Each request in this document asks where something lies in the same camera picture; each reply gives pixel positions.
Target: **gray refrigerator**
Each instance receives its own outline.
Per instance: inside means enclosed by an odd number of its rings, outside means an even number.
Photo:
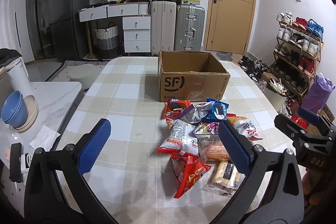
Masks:
[[[90,0],[49,0],[51,36],[57,60],[80,60],[88,54],[85,23],[78,11]]]

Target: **blue snack wrapper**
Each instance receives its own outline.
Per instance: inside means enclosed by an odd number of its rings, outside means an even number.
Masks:
[[[209,114],[202,118],[203,122],[220,122],[226,120],[226,111],[229,108],[229,104],[221,101],[217,101],[211,98],[207,98],[207,102],[214,102]]]

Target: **blue bowl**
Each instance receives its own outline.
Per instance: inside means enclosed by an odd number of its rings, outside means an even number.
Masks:
[[[19,102],[18,106],[16,107],[16,110],[15,110],[13,116],[12,116],[8,121],[6,121],[5,123],[10,123],[11,120],[14,119],[15,115],[17,114],[17,112],[19,111],[19,108],[20,108],[21,105],[22,105],[22,102],[24,102],[24,100],[23,100],[23,95],[21,94],[20,102]]]
[[[17,112],[14,114],[14,117],[10,122],[6,122],[12,127],[18,128],[25,124],[28,118],[28,110],[24,100],[22,100],[22,104],[19,106]]]
[[[17,111],[20,101],[23,101],[22,94],[18,90],[13,91],[6,99],[1,110],[1,119],[8,122]]]

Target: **white marble countertop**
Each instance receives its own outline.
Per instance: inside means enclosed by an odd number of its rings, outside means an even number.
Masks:
[[[0,159],[9,168],[5,158],[5,149],[13,143],[22,144],[22,154],[34,152],[29,143],[36,138],[37,133],[45,125],[58,132],[63,120],[82,90],[79,82],[32,82],[32,91],[39,112],[34,124],[27,131],[17,132],[8,124],[0,121]]]

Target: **white suitcase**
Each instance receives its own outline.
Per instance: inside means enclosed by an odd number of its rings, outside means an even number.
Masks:
[[[175,37],[176,3],[153,1],[151,9],[151,53],[173,51]]]

